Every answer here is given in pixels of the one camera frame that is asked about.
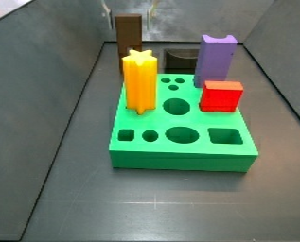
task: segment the gray surface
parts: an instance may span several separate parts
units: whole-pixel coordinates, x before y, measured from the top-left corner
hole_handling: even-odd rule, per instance
[[[164,48],[148,45],[162,64]],[[300,122],[239,46],[231,79],[261,157],[247,174],[113,169],[121,89],[106,44],[58,152],[25,241],[300,240]]]
[[[221,38],[232,34],[243,43],[273,0],[161,0],[150,30],[148,10],[152,0],[105,2],[113,16],[126,12],[142,14],[144,41],[198,43],[201,34]],[[109,41],[116,40],[116,28],[109,30],[106,22],[101,27],[105,38]]]
[[[103,44],[94,7],[38,0],[0,21],[0,240],[23,233]]]
[[[300,115],[300,0],[277,0],[245,47]]]

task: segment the brown block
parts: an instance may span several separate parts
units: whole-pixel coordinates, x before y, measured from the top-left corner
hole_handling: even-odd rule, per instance
[[[142,14],[126,13],[116,16],[116,31],[118,44],[120,69],[124,73],[122,57],[132,48],[142,51]]]

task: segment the metal wall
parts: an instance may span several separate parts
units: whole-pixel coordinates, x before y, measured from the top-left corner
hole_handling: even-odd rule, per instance
[[[300,0],[277,0],[245,43],[300,115]]]
[[[103,38],[93,0],[37,0],[0,21],[0,240],[18,240]]]
[[[144,40],[200,42],[201,34],[224,38],[235,35],[240,43],[257,24],[273,0],[161,0],[148,29],[152,0],[106,0],[113,16],[136,12],[144,16]],[[116,40],[114,30],[102,25],[108,40]]]

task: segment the square hole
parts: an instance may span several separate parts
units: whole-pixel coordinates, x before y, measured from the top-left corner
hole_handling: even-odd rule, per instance
[[[241,145],[243,138],[236,129],[208,129],[211,141],[215,144]]]
[[[120,141],[133,141],[134,139],[134,130],[120,130],[118,140]]]

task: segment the shape sorter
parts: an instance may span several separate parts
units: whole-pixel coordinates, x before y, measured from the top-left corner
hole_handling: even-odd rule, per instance
[[[193,75],[157,75],[156,109],[126,108],[122,88],[109,145],[113,167],[247,172],[259,151],[243,115],[202,112]]]

